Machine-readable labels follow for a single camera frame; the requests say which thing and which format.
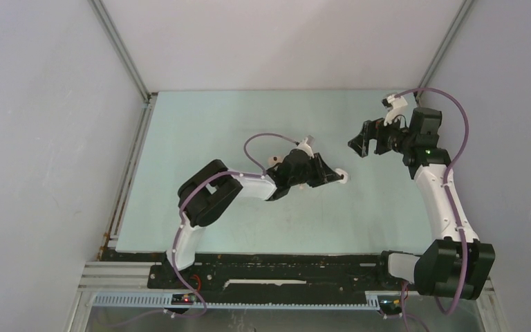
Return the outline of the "aluminium frame rail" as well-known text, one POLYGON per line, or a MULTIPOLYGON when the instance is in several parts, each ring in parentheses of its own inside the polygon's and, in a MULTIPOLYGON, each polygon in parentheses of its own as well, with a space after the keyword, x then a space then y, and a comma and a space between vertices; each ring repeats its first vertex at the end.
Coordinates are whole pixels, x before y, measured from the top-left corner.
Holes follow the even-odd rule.
POLYGON ((92 261, 84 266, 79 291, 139 291, 147 289, 150 262, 92 261))

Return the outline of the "white earbud charging case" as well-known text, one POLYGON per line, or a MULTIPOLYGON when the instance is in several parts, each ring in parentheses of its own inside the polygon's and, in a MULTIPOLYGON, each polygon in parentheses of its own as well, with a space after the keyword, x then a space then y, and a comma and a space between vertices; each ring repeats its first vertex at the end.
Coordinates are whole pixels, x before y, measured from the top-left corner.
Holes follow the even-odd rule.
POLYGON ((343 170, 343 169, 340 169, 340 168, 335 168, 335 173, 338 175, 338 179, 337 179, 337 182, 340 183, 340 184, 346 184, 348 182, 348 179, 349 179, 349 175, 348 173, 343 170))

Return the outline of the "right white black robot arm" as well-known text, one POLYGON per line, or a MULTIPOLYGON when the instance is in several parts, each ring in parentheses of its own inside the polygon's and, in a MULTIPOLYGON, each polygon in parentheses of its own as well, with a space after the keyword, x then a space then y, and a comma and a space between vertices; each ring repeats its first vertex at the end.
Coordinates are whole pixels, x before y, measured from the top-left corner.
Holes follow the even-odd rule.
POLYGON ((495 251, 478 238, 460 204, 451 158, 438 147, 442 117, 441 111, 417 107, 408 127, 399 120, 390 124, 383 118, 367 120, 348 146, 366 157, 369 143, 375 140, 375 154, 402 154, 425 204, 434 239, 421 255, 382 252, 374 271, 377 285, 392 289, 402 280, 413 284, 421 295, 475 300, 489 277, 495 251))

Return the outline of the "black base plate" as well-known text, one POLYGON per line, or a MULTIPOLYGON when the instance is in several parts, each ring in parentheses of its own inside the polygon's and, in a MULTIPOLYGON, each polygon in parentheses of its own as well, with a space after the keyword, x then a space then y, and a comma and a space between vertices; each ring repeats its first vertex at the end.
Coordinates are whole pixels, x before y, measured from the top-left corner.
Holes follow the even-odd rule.
POLYGON ((186 287, 165 253, 108 250, 102 261, 150 262, 147 289, 174 291, 190 304, 363 304, 366 296, 402 294, 403 282, 380 275, 380 256, 198 253, 181 271, 186 287))

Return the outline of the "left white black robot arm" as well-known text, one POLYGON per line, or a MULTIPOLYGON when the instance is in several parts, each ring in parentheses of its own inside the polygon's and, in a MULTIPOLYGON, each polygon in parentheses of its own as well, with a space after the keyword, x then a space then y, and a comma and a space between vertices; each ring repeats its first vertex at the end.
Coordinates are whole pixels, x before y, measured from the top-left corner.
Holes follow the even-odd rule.
POLYGON ((319 153, 300 149, 285 157, 272 157, 263 174, 235 171, 215 159, 194 174, 178 189, 180 224, 166 256, 169 265, 164 278, 174 288, 188 285, 197 247, 205 229, 215 223, 235 199, 277 201, 290 189, 311 188, 330 183, 345 184, 348 173, 329 167, 319 153))

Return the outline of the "pink earbud charging case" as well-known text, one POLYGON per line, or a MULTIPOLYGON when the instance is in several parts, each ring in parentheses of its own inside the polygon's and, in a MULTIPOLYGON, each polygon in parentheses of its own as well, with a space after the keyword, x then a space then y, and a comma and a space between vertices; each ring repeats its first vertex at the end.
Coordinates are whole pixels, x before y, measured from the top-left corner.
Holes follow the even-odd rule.
POLYGON ((274 167, 279 163, 283 162, 283 157, 281 156, 271 156, 268 158, 268 167, 274 167))

